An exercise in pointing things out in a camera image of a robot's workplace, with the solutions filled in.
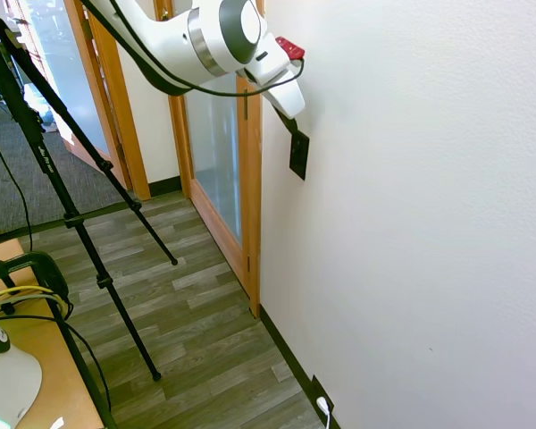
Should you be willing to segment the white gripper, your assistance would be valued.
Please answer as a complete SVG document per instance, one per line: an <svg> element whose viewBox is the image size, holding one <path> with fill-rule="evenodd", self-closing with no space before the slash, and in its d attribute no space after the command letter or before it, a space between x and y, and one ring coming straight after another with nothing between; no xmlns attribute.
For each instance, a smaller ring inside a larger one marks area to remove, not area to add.
<svg viewBox="0 0 536 429"><path fill-rule="evenodd" d="M294 136L299 133L297 120L294 119L305 107L305 100L289 69L287 56L264 56L253 59L244 72L259 95L265 97L282 124Z"/></svg>

